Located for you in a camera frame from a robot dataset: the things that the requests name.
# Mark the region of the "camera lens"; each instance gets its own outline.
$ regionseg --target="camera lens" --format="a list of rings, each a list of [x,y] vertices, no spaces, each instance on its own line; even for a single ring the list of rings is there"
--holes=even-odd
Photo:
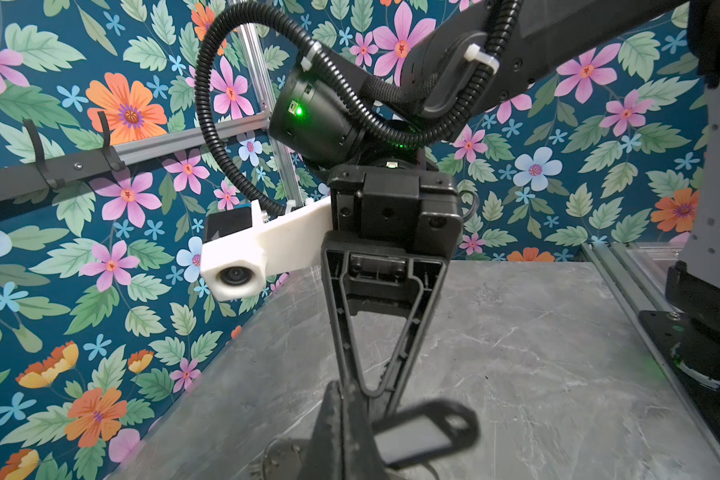
[[[248,281],[253,276],[253,272],[244,266],[231,266],[221,272],[221,281],[227,285],[240,286]]]

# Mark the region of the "marble surface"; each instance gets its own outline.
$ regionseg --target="marble surface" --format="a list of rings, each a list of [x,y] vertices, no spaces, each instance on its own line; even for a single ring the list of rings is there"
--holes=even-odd
[[[274,437],[308,437],[338,377],[325,304],[317,270],[293,274],[109,480],[244,480]],[[402,319],[361,314],[354,328],[378,380]],[[591,264],[451,263],[402,404],[438,396],[482,428],[475,448],[433,462],[442,480],[720,480]]]

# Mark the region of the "white cable tie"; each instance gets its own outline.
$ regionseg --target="white cable tie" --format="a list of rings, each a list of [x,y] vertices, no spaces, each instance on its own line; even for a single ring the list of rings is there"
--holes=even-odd
[[[499,70],[499,60],[496,59],[495,56],[489,55],[480,50],[480,45],[475,43],[469,45],[467,50],[464,51],[464,60],[467,62],[477,61],[482,64],[486,64],[491,70],[493,70],[491,74],[495,74]]]

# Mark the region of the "light blue flower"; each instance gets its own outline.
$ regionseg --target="light blue flower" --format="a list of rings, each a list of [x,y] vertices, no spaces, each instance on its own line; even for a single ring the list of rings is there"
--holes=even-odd
[[[523,191],[516,191],[514,194],[518,196],[518,199],[515,200],[516,202],[523,202],[524,204],[528,205],[528,200],[531,198],[536,198],[536,194],[529,194],[530,187],[523,188]]]
[[[127,218],[123,220],[122,224],[120,224],[120,222],[115,222],[112,225],[115,227],[115,230],[117,230],[117,232],[115,233],[115,236],[117,238],[120,238],[122,236],[124,236],[125,238],[130,238],[130,234],[128,232],[134,231],[134,227],[132,225],[128,225]]]
[[[547,215],[547,221],[544,222],[544,225],[548,226],[549,228],[552,228],[555,225],[558,225],[560,222],[558,221],[560,217],[559,216],[551,216]]]
[[[675,170],[681,170],[682,168],[685,168],[686,170],[690,170],[692,168],[692,164],[698,164],[701,160],[698,158],[693,158],[693,152],[688,152],[686,154],[685,158],[676,158],[675,163],[678,164],[677,167],[675,167]]]
[[[664,52],[666,50],[669,50],[670,54],[674,55],[677,52],[678,47],[685,47],[686,45],[688,45],[688,41],[684,39],[685,36],[685,30],[682,30],[679,34],[677,34],[676,37],[673,37],[672,35],[667,35],[666,37],[664,37],[664,41],[668,43],[661,48],[661,51]]]
[[[10,399],[10,406],[0,407],[0,414],[5,414],[0,418],[0,426],[5,425],[5,423],[11,418],[11,416],[13,416],[19,421],[24,420],[27,415],[21,410],[29,408],[38,402],[37,400],[32,399],[22,403],[21,400],[23,398],[24,394],[22,392],[16,392],[13,398]]]
[[[556,262],[567,262],[573,258],[574,256],[568,253],[567,248],[563,248],[563,251],[561,253],[554,255],[554,261]]]
[[[124,31],[125,31],[125,27],[120,24],[120,16],[119,16],[118,14],[116,14],[116,15],[114,15],[114,16],[110,16],[110,14],[109,14],[108,12],[105,12],[105,13],[104,13],[104,16],[106,17],[107,20],[109,20],[109,23],[107,23],[107,24],[105,25],[106,29],[107,29],[107,30],[112,30],[112,29],[114,28],[115,33],[116,33],[117,36],[119,37],[119,36],[120,36],[120,32],[124,32]]]
[[[184,269],[183,269],[183,268],[179,268],[178,270],[176,270],[176,265],[171,265],[171,266],[170,266],[170,271],[173,272],[173,273],[172,273],[172,274],[168,274],[168,275],[166,276],[166,280],[170,280],[170,284],[171,284],[171,285],[175,285],[177,280],[178,280],[179,282],[181,282],[181,279],[183,278],[183,276],[182,276],[181,274],[184,273]]]
[[[163,100],[167,100],[168,97],[166,97],[166,92],[168,91],[168,85],[161,85],[160,79],[157,77],[157,75],[153,75],[152,79],[155,81],[154,83],[146,82],[146,86],[148,88],[152,88],[152,96],[154,98],[160,96],[163,98]]]
[[[168,59],[172,63],[172,65],[170,66],[171,71],[179,72],[179,75],[183,75],[186,65],[181,63],[181,55],[177,55],[175,57],[173,55],[168,55]]]
[[[147,220],[146,225],[149,228],[144,230],[144,235],[145,236],[152,235],[152,240],[157,240],[158,235],[162,235],[165,233],[163,230],[160,229],[160,227],[163,226],[162,220],[158,220],[158,222],[156,224],[152,220]]]
[[[61,106],[64,108],[69,108],[74,105],[77,111],[81,112],[83,111],[83,105],[81,105],[80,103],[88,103],[88,99],[86,97],[77,96],[77,94],[80,92],[80,87],[78,87],[77,85],[72,85],[72,91],[68,91],[61,85],[57,85],[56,91],[66,97],[64,100],[61,101]]]
[[[99,333],[96,336],[96,343],[86,343],[83,345],[83,350],[88,351],[90,350],[90,354],[88,355],[88,361],[93,360],[96,358],[96,355],[101,355],[102,357],[106,357],[106,349],[105,347],[112,343],[112,340],[104,340],[104,334]]]
[[[512,178],[512,175],[515,175],[518,171],[512,168],[512,164],[507,165],[507,169],[499,169],[499,173],[501,176],[499,177],[501,180],[506,180],[507,178]]]
[[[507,138],[511,137],[512,135],[519,135],[520,131],[519,128],[523,126],[523,122],[514,122],[514,118],[509,119],[509,126],[504,127],[501,129],[501,131],[505,132],[507,134]]]
[[[568,135],[568,132],[560,131],[559,128],[556,128],[554,131],[554,135],[550,136],[550,140],[552,140],[552,145],[557,145],[557,142],[560,142],[560,143],[565,142],[566,135]]]
[[[211,292],[208,291],[208,285],[206,285],[206,282],[201,278],[200,284],[195,287],[195,292],[199,293],[199,297],[202,298],[203,295],[210,295]]]

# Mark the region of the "orange flower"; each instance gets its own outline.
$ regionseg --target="orange flower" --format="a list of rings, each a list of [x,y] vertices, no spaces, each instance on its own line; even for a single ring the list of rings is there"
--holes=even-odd
[[[660,222],[659,230],[665,232],[676,228],[678,232],[690,232],[696,219],[696,208],[699,206],[699,192],[691,195],[691,188],[683,188],[675,192],[675,197],[663,197],[656,203],[657,212],[650,215],[652,222]]]
[[[213,13],[211,7],[203,7],[201,3],[195,4],[195,9],[192,10],[192,21],[195,24],[195,33],[197,33],[198,39],[202,42],[208,33],[208,29],[211,28],[211,24],[216,19],[216,14]],[[224,49],[226,48],[226,40],[221,43],[219,55],[224,55]]]
[[[46,387],[53,383],[60,373],[73,369],[79,354],[77,344],[67,342],[66,345],[56,347],[47,359],[30,365],[16,378],[16,381],[28,389]]]
[[[142,373],[150,365],[155,353],[149,350],[142,350],[131,355],[128,359],[128,370],[133,373]]]
[[[105,442],[114,437],[122,426],[117,419],[127,413],[128,402],[117,401],[120,395],[120,390],[116,389],[107,390],[104,396],[101,389],[93,389],[75,400],[67,416],[77,420],[64,429],[67,440],[75,440],[82,435],[77,446],[83,448],[95,446],[99,435]]]
[[[0,480],[24,480],[40,463],[37,450],[19,450],[0,469]]]
[[[152,92],[141,82],[134,82],[132,88],[123,74],[104,75],[106,87],[98,81],[90,82],[85,91],[88,99],[101,108],[89,108],[88,118],[96,131],[102,131],[99,112],[104,111],[112,132],[112,145],[129,141],[157,137],[166,133],[157,125],[168,123],[163,107],[150,105]]]
[[[512,252],[507,256],[507,260],[510,262],[554,262],[554,257],[549,252],[542,252],[539,255],[539,249],[534,248],[523,248],[523,254],[520,252]]]

